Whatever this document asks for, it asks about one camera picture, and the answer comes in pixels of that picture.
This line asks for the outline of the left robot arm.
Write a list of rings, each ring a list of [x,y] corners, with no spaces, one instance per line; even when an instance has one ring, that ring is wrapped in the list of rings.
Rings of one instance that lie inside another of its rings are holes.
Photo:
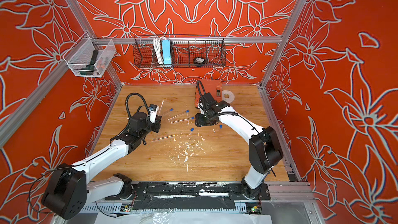
[[[108,146],[76,163],[62,163],[41,176],[42,179],[48,178],[48,185],[41,197],[41,204],[46,210],[36,209],[32,197],[28,196],[28,204],[33,211],[56,214],[69,220],[86,205],[107,197],[137,199],[139,190],[126,175],[116,173],[108,179],[93,181],[115,161],[131,154],[140,145],[145,145],[146,136],[151,132],[158,133],[161,128],[161,107],[147,104],[141,94],[130,93],[125,99],[125,109],[127,124],[110,139]]]

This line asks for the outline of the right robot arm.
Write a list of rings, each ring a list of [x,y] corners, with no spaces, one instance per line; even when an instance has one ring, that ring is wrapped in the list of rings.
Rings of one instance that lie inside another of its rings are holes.
[[[239,114],[228,102],[216,101],[205,90],[202,81],[197,82],[200,110],[195,116],[195,125],[204,127],[222,123],[239,134],[248,144],[248,173],[241,181],[241,194],[252,200],[259,197],[264,179],[284,157],[276,131],[264,128]]]

